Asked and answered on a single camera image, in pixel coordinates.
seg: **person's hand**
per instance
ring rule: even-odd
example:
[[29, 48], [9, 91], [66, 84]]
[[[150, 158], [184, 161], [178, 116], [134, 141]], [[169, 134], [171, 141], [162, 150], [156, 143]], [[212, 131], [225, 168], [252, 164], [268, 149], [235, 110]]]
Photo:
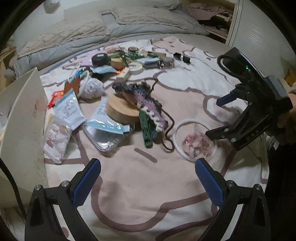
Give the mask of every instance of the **person's hand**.
[[[290, 100], [293, 104], [293, 109], [279, 116], [278, 122], [277, 122], [277, 126], [279, 128], [283, 128], [290, 117], [292, 118], [294, 123], [296, 123], [296, 94], [288, 94], [288, 96], [290, 97]], [[270, 137], [273, 136], [270, 131], [266, 131], [266, 134], [269, 135]]]

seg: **white yarn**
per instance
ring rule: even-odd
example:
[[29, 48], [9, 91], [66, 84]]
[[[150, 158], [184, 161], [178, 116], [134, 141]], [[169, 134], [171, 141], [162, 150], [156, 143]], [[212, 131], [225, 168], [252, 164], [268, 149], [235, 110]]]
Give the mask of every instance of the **white yarn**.
[[104, 84], [96, 78], [91, 78], [89, 71], [83, 72], [81, 78], [83, 79], [80, 81], [78, 98], [94, 99], [105, 94]]
[[153, 122], [154, 122], [154, 124], [155, 124], [155, 130], [157, 131], [157, 132], [163, 132], [164, 131], [164, 127], [163, 127], [163, 125], [159, 122], [159, 117], [157, 117], [157, 116], [154, 116], [154, 112], [153, 111], [148, 111], [148, 108], [146, 107], [146, 106], [142, 106], [140, 103], [138, 103], [137, 104], [137, 107], [141, 110], [141, 111], [143, 111], [143, 112], [145, 112], [149, 117], [150, 117], [150, 119], [151, 120], [153, 120]]

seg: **green clothespin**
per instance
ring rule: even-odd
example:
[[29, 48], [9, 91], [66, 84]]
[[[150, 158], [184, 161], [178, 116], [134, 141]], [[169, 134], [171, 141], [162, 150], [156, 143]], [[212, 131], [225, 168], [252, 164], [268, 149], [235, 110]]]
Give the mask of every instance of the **green clothespin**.
[[145, 112], [140, 110], [139, 118], [140, 118], [140, 124], [141, 124], [141, 128], [142, 128], [145, 147], [151, 148], [153, 146], [153, 139], [152, 139], [152, 132], [151, 132], [150, 124], [148, 123], [149, 117], [148, 117], [148, 115], [146, 115]]

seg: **clear plastic container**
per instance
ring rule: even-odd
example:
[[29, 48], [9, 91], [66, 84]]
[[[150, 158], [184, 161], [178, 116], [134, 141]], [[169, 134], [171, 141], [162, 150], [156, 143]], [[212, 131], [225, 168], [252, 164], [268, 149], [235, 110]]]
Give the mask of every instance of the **clear plastic container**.
[[66, 122], [56, 116], [48, 121], [44, 133], [44, 153], [56, 164], [63, 162], [72, 130]]
[[123, 135], [114, 134], [107, 131], [98, 130], [87, 124], [83, 125], [83, 131], [95, 145], [95, 147], [102, 152], [111, 151], [117, 147], [117, 145], [124, 139], [129, 137], [135, 130], [135, 125], [130, 125], [130, 132], [124, 133]]

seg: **white tape roll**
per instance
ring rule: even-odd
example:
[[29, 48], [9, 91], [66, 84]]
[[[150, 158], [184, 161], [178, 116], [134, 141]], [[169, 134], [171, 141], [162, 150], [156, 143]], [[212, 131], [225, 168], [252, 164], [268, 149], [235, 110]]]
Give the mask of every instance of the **white tape roll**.
[[131, 74], [140, 74], [143, 72], [143, 65], [136, 62], [131, 62], [128, 67], [130, 68]]

